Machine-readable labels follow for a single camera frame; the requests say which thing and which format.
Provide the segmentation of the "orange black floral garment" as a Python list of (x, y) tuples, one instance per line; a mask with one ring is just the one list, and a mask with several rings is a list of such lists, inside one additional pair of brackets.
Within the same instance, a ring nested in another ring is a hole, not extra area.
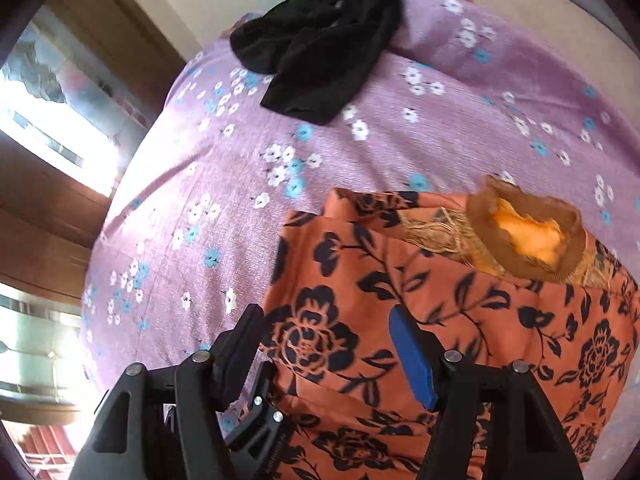
[(396, 307), (475, 364), (527, 363), (586, 478), (637, 474), (637, 181), (551, 198), (493, 178), (463, 195), (237, 178), (220, 200), (227, 302), (262, 297), (259, 353), (293, 419), (277, 478), (416, 476), (436, 417), (392, 344)]

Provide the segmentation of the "purple floral bedsheet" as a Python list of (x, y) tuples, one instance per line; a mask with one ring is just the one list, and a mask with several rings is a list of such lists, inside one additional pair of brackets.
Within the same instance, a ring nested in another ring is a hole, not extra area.
[[(471, 194), (488, 179), (557, 198), (593, 174), (639, 184), (639, 125), (562, 58), (462, 0), (404, 0), (405, 21), (324, 126), (262, 107), (272, 77), (230, 38), (200, 52), (134, 155), (94, 245), (82, 297), (92, 364), (180, 364), (239, 322), (220, 190), (233, 179), (357, 193)], [(250, 411), (259, 345), (228, 436)], [(274, 382), (269, 401), (274, 403)], [(291, 416), (285, 416), (292, 422)]]

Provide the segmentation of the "pink mattress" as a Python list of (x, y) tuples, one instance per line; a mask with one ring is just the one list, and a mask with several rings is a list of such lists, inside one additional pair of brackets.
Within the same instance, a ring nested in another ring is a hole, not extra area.
[(639, 125), (639, 58), (570, 0), (465, 0), (527, 30), (566, 58)]

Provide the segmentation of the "black crumpled garment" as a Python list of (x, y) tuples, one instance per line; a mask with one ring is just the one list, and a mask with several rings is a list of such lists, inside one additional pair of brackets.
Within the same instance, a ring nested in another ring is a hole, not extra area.
[(262, 107), (323, 126), (367, 81), (401, 17), (401, 0), (285, 0), (230, 44), (243, 67), (272, 77)]

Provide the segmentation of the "wooden window frame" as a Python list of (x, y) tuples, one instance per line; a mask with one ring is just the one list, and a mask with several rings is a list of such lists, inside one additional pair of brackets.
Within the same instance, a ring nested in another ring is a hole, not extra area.
[(136, 0), (1, 0), (1, 281), (78, 304), (183, 57)]

